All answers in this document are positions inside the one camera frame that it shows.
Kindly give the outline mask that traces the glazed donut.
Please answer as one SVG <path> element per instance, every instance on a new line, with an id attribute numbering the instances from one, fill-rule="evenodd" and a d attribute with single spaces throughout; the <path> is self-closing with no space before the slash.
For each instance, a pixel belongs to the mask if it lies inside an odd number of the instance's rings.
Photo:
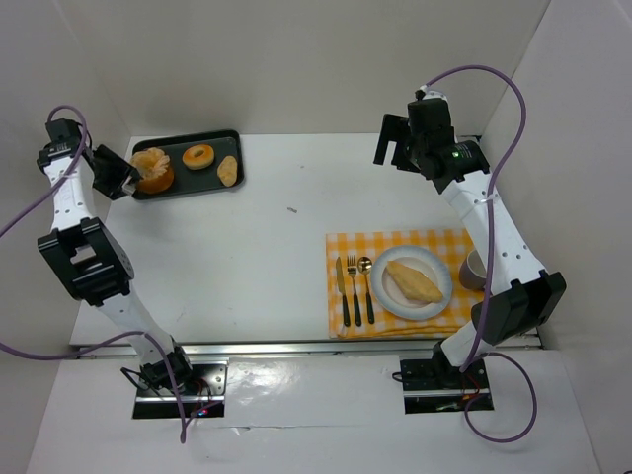
<path id="1" fill-rule="evenodd" d="M 183 164 L 190 170 L 197 171 L 211 166 L 215 152 L 209 144 L 198 144 L 188 148 L 182 156 Z"/>

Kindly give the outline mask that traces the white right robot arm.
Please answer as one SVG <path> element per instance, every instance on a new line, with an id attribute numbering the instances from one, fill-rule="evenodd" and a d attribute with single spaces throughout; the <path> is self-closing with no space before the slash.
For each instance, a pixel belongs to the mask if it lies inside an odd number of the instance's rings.
<path id="1" fill-rule="evenodd" d="M 433 349 L 432 374 L 445 381 L 499 343 L 547 322 L 567 284 L 528 249 L 497 193 L 498 171 L 477 142 L 456 141 L 447 112 L 385 115 L 375 164 L 384 163 L 389 143 L 396 145 L 392 165 L 434 184 L 485 260 L 483 301 L 472 307 L 469 323 Z"/>

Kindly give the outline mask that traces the black serving tray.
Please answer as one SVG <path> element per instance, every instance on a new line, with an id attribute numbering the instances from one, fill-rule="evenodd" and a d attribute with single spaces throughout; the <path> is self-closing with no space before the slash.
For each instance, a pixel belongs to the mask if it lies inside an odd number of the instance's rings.
<path id="1" fill-rule="evenodd" d="M 185 152 L 196 145 L 209 145 L 215 154 L 213 163 L 201 170 L 189 169 L 182 160 Z M 237 163 L 233 188 L 239 187 L 245 179 L 240 134 L 234 129 L 146 139 L 136 143 L 132 151 L 140 152 L 149 148 L 159 148 L 170 157 L 175 178 L 170 188 L 164 192 L 150 195 L 136 191 L 133 195 L 136 200 L 149 201 L 227 191 L 228 187 L 221 183 L 217 175 L 219 165 L 227 156 L 233 156 Z"/>

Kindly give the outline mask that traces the long oval bread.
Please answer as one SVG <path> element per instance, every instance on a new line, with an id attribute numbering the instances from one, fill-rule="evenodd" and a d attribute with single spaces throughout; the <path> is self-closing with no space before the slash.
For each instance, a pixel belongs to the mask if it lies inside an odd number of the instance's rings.
<path id="1" fill-rule="evenodd" d="M 408 300 L 424 303 L 442 302 L 443 293 L 422 272 L 397 261 L 388 261 L 386 271 Z"/>

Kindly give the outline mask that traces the yellow checkered cloth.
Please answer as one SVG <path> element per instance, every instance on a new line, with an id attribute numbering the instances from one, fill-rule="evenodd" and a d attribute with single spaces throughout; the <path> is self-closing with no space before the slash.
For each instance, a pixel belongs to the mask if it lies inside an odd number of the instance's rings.
<path id="1" fill-rule="evenodd" d="M 417 245 L 437 255 L 448 267 L 453 282 L 453 292 L 447 308 L 427 321 L 402 319 L 385 311 L 374 298 L 370 285 L 375 323 L 367 322 L 364 277 L 357 276 L 362 324 L 357 327 L 351 313 L 351 325 L 343 324 L 342 296 L 337 288 L 336 260 L 342 260 L 347 268 L 347 255 L 356 258 L 370 257 L 375 261 L 384 251 L 398 245 Z M 326 236 L 326 268 L 329 337 L 332 339 L 366 338 L 444 338 L 455 333 L 470 321 L 470 308 L 481 302 L 483 293 L 465 289 L 459 282 L 459 268 L 467 254 L 474 249 L 472 241 L 463 229 L 424 229 L 369 233 L 331 233 Z M 348 301 L 353 300 L 351 278 L 344 275 Z"/>

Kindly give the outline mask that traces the orange flower-shaped bread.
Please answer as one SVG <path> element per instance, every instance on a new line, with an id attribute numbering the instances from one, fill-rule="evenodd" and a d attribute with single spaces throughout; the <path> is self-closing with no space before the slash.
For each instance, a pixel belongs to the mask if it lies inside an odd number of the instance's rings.
<path id="1" fill-rule="evenodd" d="M 155 195 L 167 191 L 174 183 L 175 172 L 170 157 L 160 148 L 135 152 L 130 164 L 138 171 L 140 193 Z"/>

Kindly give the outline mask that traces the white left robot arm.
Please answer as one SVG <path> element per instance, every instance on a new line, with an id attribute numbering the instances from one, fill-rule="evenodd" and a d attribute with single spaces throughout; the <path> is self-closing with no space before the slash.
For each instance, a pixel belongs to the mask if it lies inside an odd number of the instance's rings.
<path id="1" fill-rule="evenodd" d="M 122 198 L 133 194 L 141 175 L 104 145 L 83 151 L 73 164 L 78 150 L 77 138 L 60 138 L 39 153 L 39 167 L 58 186 L 51 230 L 38 238 L 39 252 L 71 297 L 95 308 L 127 334 L 144 384 L 176 391 L 192 379 L 192 365 L 182 346 L 158 326 L 140 300 L 129 256 L 93 209 L 94 190 Z"/>

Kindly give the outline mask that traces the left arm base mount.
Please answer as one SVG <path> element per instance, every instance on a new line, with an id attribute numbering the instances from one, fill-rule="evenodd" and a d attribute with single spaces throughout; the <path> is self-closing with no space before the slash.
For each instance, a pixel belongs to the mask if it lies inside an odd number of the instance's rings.
<path id="1" fill-rule="evenodd" d="M 121 373 L 135 387 L 132 417 L 135 420 L 178 419 L 180 412 L 169 388 L 150 388 L 140 372 L 122 368 Z M 225 408 L 228 361 L 195 362 L 192 379 L 179 390 L 186 418 L 222 418 Z"/>

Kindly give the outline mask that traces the aluminium rail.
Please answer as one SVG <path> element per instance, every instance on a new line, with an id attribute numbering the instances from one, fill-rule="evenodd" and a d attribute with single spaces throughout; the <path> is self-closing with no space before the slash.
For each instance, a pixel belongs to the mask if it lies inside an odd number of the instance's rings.
<path id="1" fill-rule="evenodd" d="M 281 343 L 231 343 L 188 344 L 182 343 L 190 358 L 221 356 L 319 356 L 319 355 L 371 355 L 377 353 L 424 353 L 432 352 L 437 340 L 394 339 L 358 341 L 298 341 Z M 537 332 L 516 336 L 501 343 L 501 350 L 539 350 L 543 344 Z M 97 349 L 84 358 L 129 358 L 136 355 L 131 346 L 114 345 Z"/>

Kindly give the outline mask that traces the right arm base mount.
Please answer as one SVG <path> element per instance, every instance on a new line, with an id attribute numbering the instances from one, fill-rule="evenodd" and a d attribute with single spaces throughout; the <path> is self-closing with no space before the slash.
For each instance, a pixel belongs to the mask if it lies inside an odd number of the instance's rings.
<path id="1" fill-rule="evenodd" d="M 400 370 L 391 375 L 403 390 L 404 410 L 412 414 L 493 411 L 487 369 L 482 360 L 465 372 L 439 374 L 429 359 L 401 359 Z"/>

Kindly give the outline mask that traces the grey mug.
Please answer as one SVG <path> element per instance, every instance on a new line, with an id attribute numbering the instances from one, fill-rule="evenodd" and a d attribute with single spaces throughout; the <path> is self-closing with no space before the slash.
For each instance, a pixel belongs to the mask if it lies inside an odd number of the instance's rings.
<path id="1" fill-rule="evenodd" d="M 476 250 L 470 251 L 459 270 L 460 284 L 468 290 L 482 291 L 485 288 L 486 279 L 486 268 L 479 253 Z"/>

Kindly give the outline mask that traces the white plate blue rim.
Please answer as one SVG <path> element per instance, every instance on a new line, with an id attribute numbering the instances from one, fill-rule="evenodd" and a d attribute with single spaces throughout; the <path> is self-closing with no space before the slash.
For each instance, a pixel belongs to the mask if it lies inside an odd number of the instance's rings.
<path id="1" fill-rule="evenodd" d="M 391 261 L 424 274 L 441 291 L 442 301 L 407 298 L 387 272 L 387 263 Z M 447 308 L 453 291 L 447 265 L 433 252 L 415 245 L 396 246 L 384 251 L 373 263 L 370 284 L 374 298 L 385 311 L 412 321 L 425 321 L 437 316 Z"/>

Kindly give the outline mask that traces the small oval bread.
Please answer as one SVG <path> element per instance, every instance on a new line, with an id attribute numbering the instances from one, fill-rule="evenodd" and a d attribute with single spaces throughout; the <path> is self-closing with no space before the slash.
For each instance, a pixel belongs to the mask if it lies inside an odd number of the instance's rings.
<path id="1" fill-rule="evenodd" d="M 224 187 L 232 187 L 238 179 L 239 166 L 235 156 L 226 156 L 217 168 L 217 177 Z"/>

